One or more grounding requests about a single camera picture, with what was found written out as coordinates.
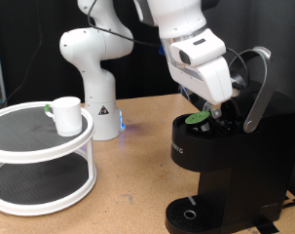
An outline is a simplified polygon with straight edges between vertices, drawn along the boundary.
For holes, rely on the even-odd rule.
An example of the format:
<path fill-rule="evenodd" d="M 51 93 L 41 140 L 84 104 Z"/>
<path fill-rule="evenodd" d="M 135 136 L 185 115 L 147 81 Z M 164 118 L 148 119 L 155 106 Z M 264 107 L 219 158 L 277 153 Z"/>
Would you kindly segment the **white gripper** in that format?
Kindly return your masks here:
<path fill-rule="evenodd" d="M 188 40 L 169 45 L 172 79 L 206 100 L 203 111 L 214 119 L 222 116 L 221 104 L 233 94 L 224 42 L 210 29 Z"/>

